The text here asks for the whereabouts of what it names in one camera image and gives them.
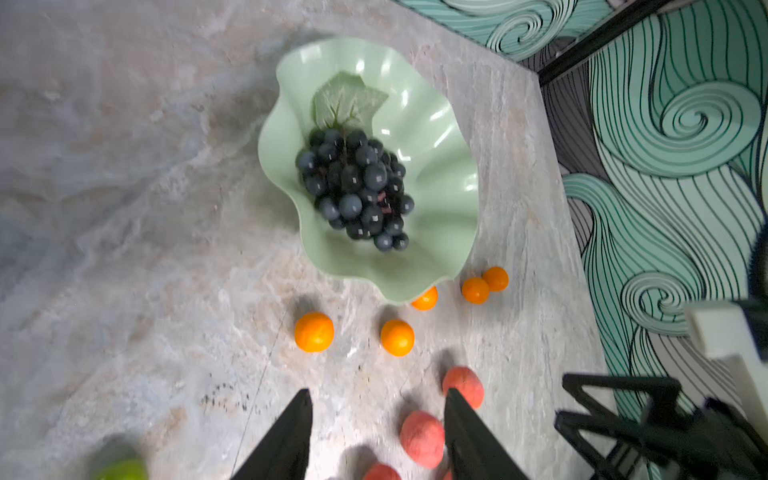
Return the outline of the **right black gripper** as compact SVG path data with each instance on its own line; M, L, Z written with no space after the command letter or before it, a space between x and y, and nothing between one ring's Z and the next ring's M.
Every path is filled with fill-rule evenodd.
M669 377L567 373L563 388L586 411L559 411L555 429L593 468L595 479L628 479L643 458L669 479L765 479L767 443L733 406L708 398L692 413L678 408L679 381ZM586 389L643 394L639 421L611 412Z

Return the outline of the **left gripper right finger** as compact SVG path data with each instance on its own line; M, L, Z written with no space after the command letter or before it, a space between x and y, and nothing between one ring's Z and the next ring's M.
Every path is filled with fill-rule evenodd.
M454 388L446 396L444 425L453 479L528 478L462 394Z

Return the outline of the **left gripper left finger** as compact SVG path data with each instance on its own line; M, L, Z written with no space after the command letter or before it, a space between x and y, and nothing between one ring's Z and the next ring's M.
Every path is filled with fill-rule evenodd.
M312 398L304 388L292 398L232 479L304 480L310 459L312 425Z

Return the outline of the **pink fake peach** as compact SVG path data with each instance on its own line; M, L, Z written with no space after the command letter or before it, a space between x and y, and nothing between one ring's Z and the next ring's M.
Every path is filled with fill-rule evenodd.
M401 476L390 465L375 463L365 472L363 480L401 480Z
M467 366L455 366L445 373L442 380L443 395L447 396L451 389L456 389L475 410L484 402L484 385L477 374Z
M436 468L442 462L445 430L436 417L424 411L414 411L404 420L399 433L406 454L418 465Z

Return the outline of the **dark fake grape bunch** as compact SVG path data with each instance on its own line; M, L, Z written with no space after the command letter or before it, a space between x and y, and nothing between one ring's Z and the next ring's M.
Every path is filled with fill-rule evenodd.
M405 217L415 208L403 161L373 134L373 116L387 99L357 75L334 75L312 98L314 128L295 158L324 221L383 253L409 247Z

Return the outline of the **light green wavy fruit bowl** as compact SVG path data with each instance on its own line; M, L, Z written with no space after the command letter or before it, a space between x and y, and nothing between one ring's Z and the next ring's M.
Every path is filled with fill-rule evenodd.
M303 250L323 273L365 280L403 304L462 270L479 228L478 166L448 99L396 50L351 37L301 46L277 64L279 96L258 140L266 177L293 202ZM415 209L408 247L383 253L320 216L295 160L311 131L354 118L404 164Z

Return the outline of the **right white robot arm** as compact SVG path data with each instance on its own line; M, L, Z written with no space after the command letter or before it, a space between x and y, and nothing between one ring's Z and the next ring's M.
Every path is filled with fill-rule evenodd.
M708 398L693 413L677 406L679 381L668 377L566 374L563 388L585 413L560 411L555 429L593 468L596 479L627 479L623 461L644 458L666 479L764 479L767 476L767 234L749 270L751 297L685 307L693 346L724 362L742 406ZM641 393L640 421L622 419L587 388Z

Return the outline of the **orange fake kumquat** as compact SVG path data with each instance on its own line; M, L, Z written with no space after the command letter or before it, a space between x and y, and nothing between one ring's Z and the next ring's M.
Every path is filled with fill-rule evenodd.
M482 279L488 285L491 292L502 292L509 286L509 275L500 266L488 268L482 275Z
M296 345L307 353L325 351L332 344L334 335L333 321L320 312L311 312L302 316L294 329Z
M382 327L380 342L389 354L395 357L404 357L414 347L414 330L403 320L393 319L387 321Z
M489 284L481 277L466 279L461 289L463 298L474 305L484 304L488 300L490 292Z
M432 286L421 296L411 302L411 306L419 311L432 310L439 300L439 292L436 286Z

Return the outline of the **green fake pear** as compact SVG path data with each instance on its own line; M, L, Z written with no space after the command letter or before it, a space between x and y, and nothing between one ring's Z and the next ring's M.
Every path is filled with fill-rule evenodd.
M148 480L145 463L139 458L131 458L114 462L101 470L93 480Z

